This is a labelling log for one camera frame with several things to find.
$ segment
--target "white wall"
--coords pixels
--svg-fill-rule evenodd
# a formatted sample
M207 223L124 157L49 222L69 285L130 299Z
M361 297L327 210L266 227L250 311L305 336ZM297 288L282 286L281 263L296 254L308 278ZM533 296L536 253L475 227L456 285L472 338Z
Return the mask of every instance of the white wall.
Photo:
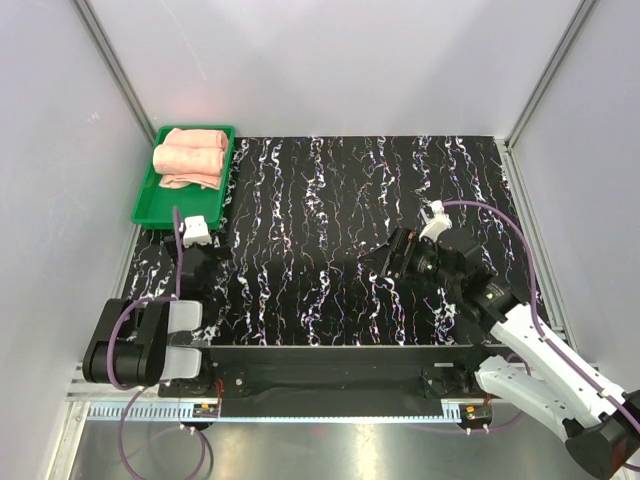
M640 2L600 2L516 145L580 352L640 388Z
M0 9L0 465L41 479L150 152L66 0Z
M91 3L156 127L505 136L579 0Z

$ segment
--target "rolled towel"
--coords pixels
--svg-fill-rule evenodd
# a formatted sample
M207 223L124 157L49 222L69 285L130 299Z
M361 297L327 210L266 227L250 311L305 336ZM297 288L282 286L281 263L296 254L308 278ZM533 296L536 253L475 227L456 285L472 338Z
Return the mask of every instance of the rolled towel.
M162 142L163 145L176 145L192 148L221 148L227 150L229 139L221 130L171 130Z
M219 176L224 166L224 151L220 148L189 148L158 145L153 151L153 168L157 173Z
M163 188L183 188L192 183L202 185L206 188L220 188L220 177L214 175L202 175L199 173L185 173L178 175L163 175L160 186Z

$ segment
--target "folded towel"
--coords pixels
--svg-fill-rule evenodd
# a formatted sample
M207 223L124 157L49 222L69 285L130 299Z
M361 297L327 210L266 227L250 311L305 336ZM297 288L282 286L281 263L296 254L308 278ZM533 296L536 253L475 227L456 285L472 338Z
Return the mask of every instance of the folded towel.
M192 148L222 148L227 150L229 139L220 130L180 130L174 128L164 139L164 145Z
M189 148L158 145L153 151L153 168L160 174L200 173L220 175L224 151L220 148Z
M202 188L220 188L220 177L214 175L202 175L199 173L185 173L178 175L163 175L160 186L163 188L183 188L192 183L202 185Z

